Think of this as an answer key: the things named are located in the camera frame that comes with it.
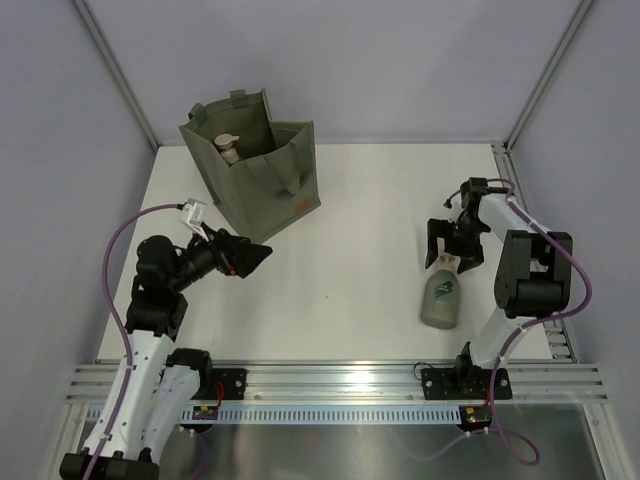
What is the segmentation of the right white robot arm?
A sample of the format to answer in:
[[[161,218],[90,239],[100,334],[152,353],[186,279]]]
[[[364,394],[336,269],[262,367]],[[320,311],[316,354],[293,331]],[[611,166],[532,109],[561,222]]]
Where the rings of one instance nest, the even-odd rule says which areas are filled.
[[[481,332],[466,343],[451,368],[421,372],[427,400],[507,400],[512,391],[505,364],[532,320],[564,310],[570,299],[573,240],[542,227],[520,209],[506,179],[471,177],[444,202],[452,216],[426,223],[425,265],[451,260],[458,273],[484,261],[481,236],[502,244],[494,279],[496,307]]]

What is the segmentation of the green canvas tote bag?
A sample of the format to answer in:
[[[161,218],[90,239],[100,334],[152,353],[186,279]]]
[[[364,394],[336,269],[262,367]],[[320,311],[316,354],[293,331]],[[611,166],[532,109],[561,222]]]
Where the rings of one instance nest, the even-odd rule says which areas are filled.
[[[197,103],[179,130],[214,205],[237,234],[263,243],[321,206],[314,123],[274,120],[264,90]],[[223,133],[239,136],[233,165],[213,143]]]

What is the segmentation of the grey-green pump soap bottle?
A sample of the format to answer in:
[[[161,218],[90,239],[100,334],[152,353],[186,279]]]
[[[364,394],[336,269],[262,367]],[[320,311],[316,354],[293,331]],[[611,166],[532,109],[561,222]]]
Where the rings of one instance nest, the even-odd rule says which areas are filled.
[[[420,321],[440,330],[454,329],[458,324],[460,293],[455,258],[441,254],[436,261],[436,269],[423,289]]]

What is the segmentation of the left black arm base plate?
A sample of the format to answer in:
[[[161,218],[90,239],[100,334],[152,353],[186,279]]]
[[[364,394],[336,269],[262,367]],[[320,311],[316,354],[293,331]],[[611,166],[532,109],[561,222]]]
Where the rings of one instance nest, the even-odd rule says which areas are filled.
[[[246,391],[247,370],[244,368],[213,368],[200,375],[200,386],[194,400],[243,400]]]

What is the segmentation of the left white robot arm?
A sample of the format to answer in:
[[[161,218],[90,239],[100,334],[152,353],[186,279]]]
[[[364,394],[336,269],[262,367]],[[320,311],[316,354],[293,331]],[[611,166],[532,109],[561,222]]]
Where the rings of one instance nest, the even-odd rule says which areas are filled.
[[[210,354],[175,344],[184,290],[212,271],[246,278],[273,250],[204,227],[184,248],[162,235],[137,248],[125,353],[101,416],[78,453],[64,455],[64,479],[156,479],[166,442],[186,403],[216,386]]]

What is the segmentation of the aluminium frame post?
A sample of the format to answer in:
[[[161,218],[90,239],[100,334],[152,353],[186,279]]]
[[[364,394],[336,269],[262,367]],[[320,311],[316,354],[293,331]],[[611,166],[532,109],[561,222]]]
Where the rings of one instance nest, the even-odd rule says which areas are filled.
[[[161,143],[159,142],[133,89],[129,85],[129,82],[112,51],[111,46],[109,45],[107,36],[103,32],[90,3],[85,0],[70,0],[69,5],[74,10],[80,24],[86,31],[101,63],[106,68],[109,77],[113,81],[120,98],[124,101],[141,135],[151,150],[156,153],[161,146]]]
[[[533,89],[528,95],[523,108],[503,142],[503,148],[506,153],[510,154],[516,147],[555,77],[559,73],[563,62],[568,57],[570,50],[585,27],[589,16],[598,4],[599,1],[597,0],[580,0],[577,2]]]

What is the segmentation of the aluminium front rail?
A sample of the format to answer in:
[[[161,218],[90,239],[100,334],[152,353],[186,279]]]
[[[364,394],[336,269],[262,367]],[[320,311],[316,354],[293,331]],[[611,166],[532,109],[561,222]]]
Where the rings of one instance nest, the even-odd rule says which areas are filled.
[[[410,364],[253,364],[246,367],[245,400],[264,403],[407,403],[424,399]],[[516,364],[508,369],[515,402],[604,403],[596,366]]]

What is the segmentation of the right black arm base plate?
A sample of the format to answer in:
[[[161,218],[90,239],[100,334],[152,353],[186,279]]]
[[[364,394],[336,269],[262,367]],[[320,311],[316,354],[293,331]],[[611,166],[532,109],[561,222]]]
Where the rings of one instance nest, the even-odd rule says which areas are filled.
[[[426,400],[487,400],[492,371],[472,367],[465,375],[454,369],[425,368],[421,384]]]

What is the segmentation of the right aluminium frame post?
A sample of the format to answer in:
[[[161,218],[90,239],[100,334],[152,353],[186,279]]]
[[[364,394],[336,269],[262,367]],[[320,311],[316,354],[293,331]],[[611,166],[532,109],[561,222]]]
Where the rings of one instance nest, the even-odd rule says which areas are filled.
[[[533,89],[528,95],[523,108],[503,142],[503,148],[506,153],[510,154],[516,147],[555,77],[559,73],[563,62],[568,57],[570,50],[585,27],[589,16],[598,4],[599,1],[597,0],[580,0],[577,2]]]

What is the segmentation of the left aluminium frame post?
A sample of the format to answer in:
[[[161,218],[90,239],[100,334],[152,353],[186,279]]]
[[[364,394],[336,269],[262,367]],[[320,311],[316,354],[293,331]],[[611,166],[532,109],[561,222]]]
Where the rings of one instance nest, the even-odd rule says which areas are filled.
[[[70,0],[69,5],[74,10],[80,24],[86,31],[101,63],[106,68],[109,77],[113,81],[120,98],[124,101],[141,135],[151,150],[156,153],[161,146],[161,143],[159,142],[133,89],[129,85],[129,82],[112,51],[111,46],[109,45],[107,36],[103,32],[90,3],[85,0]]]

